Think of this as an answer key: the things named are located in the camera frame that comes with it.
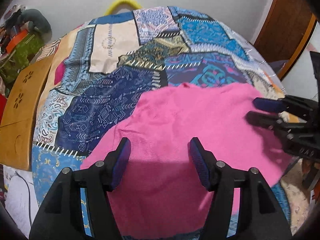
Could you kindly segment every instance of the dark blue fabric patch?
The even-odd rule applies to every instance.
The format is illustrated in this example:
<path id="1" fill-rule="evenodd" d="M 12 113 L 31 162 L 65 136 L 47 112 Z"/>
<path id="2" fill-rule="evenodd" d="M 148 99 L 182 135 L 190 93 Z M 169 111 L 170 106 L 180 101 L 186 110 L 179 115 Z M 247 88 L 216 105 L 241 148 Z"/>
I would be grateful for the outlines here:
<path id="1" fill-rule="evenodd" d="M 113 15 L 102 16 L 93 19 L 89 24 L 123 23 L 133 20 L 133 12 L 125 12 Z"/>
<path id="2" fill-rule="evenodd" d="M 94 32 L 95 27 L 92 27 L 77 33 L 70 56 L 64 60 L 66 68 L 61 83 L 56 88 L 57 91 L 66 95 L 79 96 L 105 76 L 103 73 L 89 72 Z"/>
<path id="3" fill-rule="evenodd" d="M 152 88 L 154 71 L 122 66 L 75 96 L 58 118 L 55 146 L 93 151 L 102 136 L 129 117 L 140 95 Z"/>
<path id="4" fill-rule="evenodd" d="M 276 199 L 278 200 L 282 211 L 285 215 L 285 218 L 287 219 L 288 223 L 291 223 L 291 211 L 289 206 L 289 201 L 287 199 L 287 195 L 285 194 L 285 191 L 283 187 L 281 186 L 280 182 L 275 184 L 272 188 L 273 194 L 275 194 Z"/>
<path id="5" fill-rule="evenodd" d="M 218 52 L 183 53 L 165 60 L 168 85 L 178 86 L 183 82 L 200 87 L 220 87 L 233 82 L 249 83 L 251 79 L 237 69 L 232 58 Z"/>

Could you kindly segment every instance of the pink knit fabric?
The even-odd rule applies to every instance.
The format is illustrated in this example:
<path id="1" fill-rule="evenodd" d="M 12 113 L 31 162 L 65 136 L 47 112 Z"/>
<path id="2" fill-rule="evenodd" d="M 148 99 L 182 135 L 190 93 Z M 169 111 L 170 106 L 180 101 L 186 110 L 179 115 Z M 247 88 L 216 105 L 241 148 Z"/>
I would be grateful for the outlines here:
<path id="1" fill-rule="evenodd" d="M 213 193 L 201 185 L 188 154 L 192 137 L 231 167 L 254 166 L 269 185 L 278 182 L 291 157 L 272 131 L 252 127 L 244 118 L 259 96 L 251 85 L 239 83 L 221 88 L 182 84 L 141 95 L 132 116 L 112 127 L 81 166 L 103 160 L 122 137 L 131 141 L 120 185 L 108 193 L 122 235 L 152 239 L 203 227 Z M 236 189 L 233 213 L 239 193 Z"/>

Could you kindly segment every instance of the bed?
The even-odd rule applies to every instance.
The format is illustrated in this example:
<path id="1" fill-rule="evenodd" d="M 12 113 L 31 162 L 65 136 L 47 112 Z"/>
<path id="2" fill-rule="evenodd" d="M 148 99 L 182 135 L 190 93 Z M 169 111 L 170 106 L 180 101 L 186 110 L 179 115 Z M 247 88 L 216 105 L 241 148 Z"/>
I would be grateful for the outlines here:
<path id="1" fill-rule="evenodd" d="M 145 91 L 183 82 L 201 87 L 242 82 L 266 98 L 285 94 L 271 67 L 242 36 L 206 14 L 178 7 L 94 19 L 39 54 L 37 60 L 55 54 L 37 108 L 32 147 L 39 206 L 59 172 L 78 170 L 101 137 L 132 114 Z M 298 162 L 272 188 L 293 233 L 308 214 L 301 180 Z M 84 192 L 81 203 L 90 234 Z M 236 220 L 231 220 L 230 235 Z"/>

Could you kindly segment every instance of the yellow handle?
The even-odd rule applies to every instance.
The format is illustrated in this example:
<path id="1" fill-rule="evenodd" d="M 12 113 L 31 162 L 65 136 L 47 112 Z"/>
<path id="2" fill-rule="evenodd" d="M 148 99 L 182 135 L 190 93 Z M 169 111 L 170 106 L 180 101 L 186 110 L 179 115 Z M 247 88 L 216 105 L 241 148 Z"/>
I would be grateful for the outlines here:
<path id="1" fill-rule="evenodd" d="M 106 10 L 104 16 L 112 14 L 115 9 L 121 4 L 128 4 L 134 10 L 142 8 L 142 6 L 136 0 L 114 0 L 110 7 Z"/>

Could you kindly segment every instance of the black cable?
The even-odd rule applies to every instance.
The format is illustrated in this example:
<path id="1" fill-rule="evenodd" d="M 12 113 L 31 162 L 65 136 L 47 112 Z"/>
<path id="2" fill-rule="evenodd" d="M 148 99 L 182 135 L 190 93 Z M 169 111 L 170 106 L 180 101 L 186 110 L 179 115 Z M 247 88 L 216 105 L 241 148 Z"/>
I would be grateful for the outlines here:
<path id="1" fill-rule="evenodd" d="M 17 172 L 16 172 L 16 175 L 17 175 L 18 177 L 20 177 L 21 179 L 23 179 L 24 182 L 26 183 L 27 187 L 28 187 L 28 193 L 29 193 L 29 221 L 30 221 L 30 227 L 32 227 L 32 222 L 31 222 L 31 196 L 30 196 L 30 188 L 29 188 L 28 182 L 27 182 L 22 176 L 20 176 Z"/>

